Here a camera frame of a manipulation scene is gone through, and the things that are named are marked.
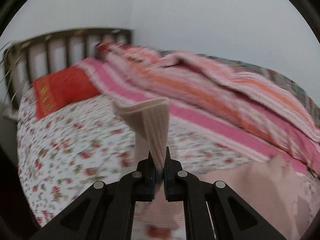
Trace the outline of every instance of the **orange stripe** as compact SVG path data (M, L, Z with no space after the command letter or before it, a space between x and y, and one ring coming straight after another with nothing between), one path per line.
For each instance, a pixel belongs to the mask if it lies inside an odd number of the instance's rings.
M309 119L305 116L304 112L291 100L289 100L287 97L284 97L282 95L280 95L279 93L275 92L274 90L272 90L270 87L268 87L267 85L260 83L257 80L253 80L250 78L246 78L243 80L233 80L233 82L235 83L240 83L240 84L251 84L251 85L255 85L257 87L259 87L261 90L263 90L264 92L268 93L270 96L274 96L275 98L277 98L279 101L283 102L284 104L290 106L290 108L294 109L297 113L299 113L304 119L305 121L309 121Z
M271 134L269 134L267 132L264 133L255 125L252 125L252 124L248 123L246 120L239 118L237 111L235 109L225 106L223 103L221 103L219 100L217 100L215 96L208 95L207 93L203 92L202 90L199 90L199 89L196 89L192 86L189 86L188 84L186 84L184 82L179 82L176 80L171 80L166 77L157 76L154 73L151 73L150 71L148 71L146 68L141 67L141 65L139 63L131 62L131 65L135 70L137 70L141 74L147 76L148 79L150 79L152 82L158 82L160 84L164 84L164 85L169 86L174 89L187 91L191 95L198 97L201 100L204 100L209 105L211 105L213 107L213 109L218 112L218 114L221 114L221 115L228 114L229 116L231 116L233 118L232 121L235 122L235 125L242 127L246 131L268 141L272 145L280 148L281 150L290 153L290 150L288 148L285 148L285 147L283 147L283 145L279 145L275 141L273 141Z

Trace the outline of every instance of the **pink stripe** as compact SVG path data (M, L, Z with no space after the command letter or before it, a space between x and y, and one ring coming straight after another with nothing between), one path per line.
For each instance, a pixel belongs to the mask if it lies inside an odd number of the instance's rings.
M90 66L94 67L96 74L95 78L98 77L97 79L99 79L100 82L103 83L104 87L108 89L108 91L102 91L102 93L111 92L112 94L117 94L123 98L127 98L135 102L141 102L153 98L150 96L146 96L145 91L140 90L136 87L133 88L131 85L124 82L123 78L121 78L114 72L114 74L116 74L119 79L118 81L116 81L115 78L113 78L110 74L112 67L110 66L110 69L108 69L108 65L106 63L104 63L104 66L99 61L87 61L87 63L89 63ZM226 138L240 143L248 148L251 148L268 158L280 154L281 156L283 156L285 161L292 162L292 167L295 169L295 171L301 173L306 172L305 165L303 165L300 161L295 160L284 151L256 138L254 135L247 133L238 127L227 125L224 122L219 122L217 118L212 119L207 115L201 114L196 109L180 107L173 100L171 100L170 114L190 123L201 126L217 134L223 135Z
M293 140L292 143L288 142L288 148L290 149L290 154L293 157L308 163L314 170L318 170L320 155L315 143L310 138L308 138L300 130L296 129L294 125L288 123L277 114L266 110L266 108L260 104L254 101L250 102L250 104L257 111L264 113L267 119L271 120L272 123L276 124L279 128L285 131L285 133L288 134L288 138ZM293 143L298 146L298 152L290 147Z

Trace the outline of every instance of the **beige fabric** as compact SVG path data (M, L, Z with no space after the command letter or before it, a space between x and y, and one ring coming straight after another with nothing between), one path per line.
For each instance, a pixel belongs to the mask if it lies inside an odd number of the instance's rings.
M302 180L282 157L202 175L201 180L226 182L286 239L298 240L308 228L308 212L298 214L298 200L306 204Z
M136 133L135 161L148 157L148 148L157 171L162 174L169 127L169 100L159 98L132 106L113 101L115 113Z

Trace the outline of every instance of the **headboard slat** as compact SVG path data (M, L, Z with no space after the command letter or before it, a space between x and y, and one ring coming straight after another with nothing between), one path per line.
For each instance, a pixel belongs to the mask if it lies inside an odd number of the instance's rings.
M26 69L27 69L29 84L32 84L31 70L30 70L30 47L26 48Z
M83 55L84 55L84 58L86 58L89 55L89 53L88 53L88 35L84 35L83 39L84 39Z
M36 45L44 45L45 47L45 56L46 56L46 66L43 66L47 68L47 72L51 73L54 71L54 68L51 66L51 60L50 57L53 57L52 53L50 53L50 46L49 43L55 40L64 40L65 45L65 52L66 52L66 63L67 67L71 64L71 47L70 47L70 39L72 37L83 37L84 38L84 44L83 44L83 53L82 58L86 58L89 56L89 37L90 36L98 36L100 41L103 41L104 37L106 35L111 35L115 40L117 35L123 35L126 38L127 44L131 44L132 41L132 30L129 29L121 29L121 28L84 28L84 29L72 29L72 30L65 30L60 32L54 32L54 33L47 33L43 34L25 41L21 41L20 44L22 45L22 52L25 53L26 58L26 72L27 72L27 78L29 81L29 84L32 84L32 77L31 77L31 68L30 68L30 48L36 46ZM8 87L9 96L12 99L14 96L16 90L14 86L12 85L12 82L10 80L10 75L13 75L12 69L10 69L10 64L7 60L4 61L4 69L6 73L9 71L10 74L6 76L6 83ZM14 109L18 109L19 107L19 101L15 97L12 101L12 107Z
M50 53L49 53L49 40L46 40L44 43L45 46L45 57L46 57L46 62L47 62L47 73L49 74L51 72L51 67L50 67Z
M70 67L71 63L70 63L70 38L66 37L65 40L65 48L66 48L66 63L67 63L67 67Z

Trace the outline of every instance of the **pink striped quilt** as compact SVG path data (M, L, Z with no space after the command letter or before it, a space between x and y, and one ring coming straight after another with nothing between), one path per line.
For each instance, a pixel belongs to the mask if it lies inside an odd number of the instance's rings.
M320 172L313 119L291 93L268 79L186 51L161 58L149 48L114 42L98 45L97 51L130 84L205 109Z
M77 66L86 72L101 93L108 94L113 98L134 103L159 97L159 93L152 93L132 85L113 63L103 63L93 58L87 58L78 62ZM302 174L306 172L306 166L298 157L290 156L278 147L198 107L171 98L170 115L181 124L192 126L194 130L210 137L214 142L249 156L253 160L263 162L275 155L281 155L284 160L292 162L295 171ZM311 148L314 151L316 148L314 142L308 144L298 139L297 143L299 147L305 147L305 150Z

